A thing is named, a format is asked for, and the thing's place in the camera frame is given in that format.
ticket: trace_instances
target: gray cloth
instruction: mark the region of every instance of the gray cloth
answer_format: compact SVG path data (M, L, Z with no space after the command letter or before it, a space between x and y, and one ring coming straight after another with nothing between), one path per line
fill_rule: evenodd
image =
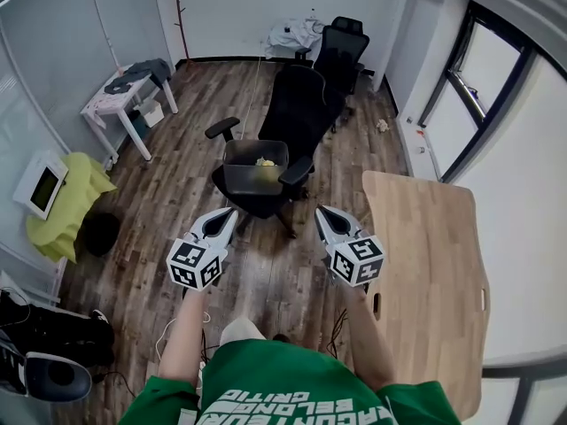
M143 79L148 73L151 74L150 80L160 89L164 81L171 79L169 65L161 58L147 60L141 63L134 63L121 77L117 77L105 87L105 93L109 95L119 95L126 93L133 81Z

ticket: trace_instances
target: small white table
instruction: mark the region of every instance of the small white table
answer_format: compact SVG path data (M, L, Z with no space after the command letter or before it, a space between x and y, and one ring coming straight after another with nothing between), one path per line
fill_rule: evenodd
M101 144L108 150L110 153L113 164L116 164L118 161L118 152L114 149L112 144L106 138L103 129L106 129L106 123L101 118L102 115L118 115L120 121L128 131L130 137L136 144L136 147L142 153L145 160L151 160L151 154L144 145L144 142L140 138L140 135L134 129L132 125L132 121L128 118L128 115L125 112L125 108L130 102L131 99L134 99L137 104L140 103L140 97L137 95L140 88L150 79L151 74L148 73L143 79L139 81L133 81L130 83L130 89L126 93L120 93L117 95L109 95L105 93L105 87L111 81L113 81L116 77L118 77L118 71L113 74L113 76L108 79L105 84L100 88L99 91L90 99L90 101L83 107L81 110L81 115L83 118L89 123L90 128L93 130L95 135L97 136L98 140L100 140ZM177 104L174 100L174 95L171 92L171 88L169 88L169 83L164 81L162 84L163 90L166 94L167 101L169 102L169 107L173 113L177 113Z

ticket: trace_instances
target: light wood desk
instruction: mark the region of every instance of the light wood desk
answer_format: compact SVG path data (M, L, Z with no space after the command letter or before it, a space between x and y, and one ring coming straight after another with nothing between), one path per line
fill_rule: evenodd
M368 297L398 381L440 381L464 421L480 403L490 307L472 193L377 172L362 186L386 252Z

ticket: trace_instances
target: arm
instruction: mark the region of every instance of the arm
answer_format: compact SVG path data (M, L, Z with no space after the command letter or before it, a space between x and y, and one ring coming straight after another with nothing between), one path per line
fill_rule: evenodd
M187 290L159 363L160 378L186 381L197 388L205 293Z
M346 302L354 372L374 392L393 384L395 373L390 349L377 328L362 288L339 281Z

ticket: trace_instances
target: baseboard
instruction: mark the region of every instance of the baseboard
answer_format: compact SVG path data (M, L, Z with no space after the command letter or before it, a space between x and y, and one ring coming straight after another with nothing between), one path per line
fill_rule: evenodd
M234 57L198 57L198 58L192 58L190 61L194 62L194 63L205 63L207 61L258 61L259 57L252 57L252 56L234 56ZM270 59L267 59L266 57L260 57L261 61L268 61L270 63L285 63L285 64L301 64L301 60L297 60L296 58L286 58L286 57L272 57ZM175 69L179 69L181 66L185 65L187 63L187 59L181 59L177 62L177 64L175 65ZM311 60L307 60L306 62L307 66L311 66L313 64L313 62ZM372 71L371 69L365 69L364 71L362 71L363 74L365 75L369 75L369 76L373 76L374 75L374 71Z
M396 100L393 97L392 89L390 88L390 83L388 83L388 79L386 78L386 76L384 76L384 86L386 87L386 90L390 95L390 100L392 101L393 110L396 112L396 116L398 116L400 114L400 111L398 110L398 105L396 104Z

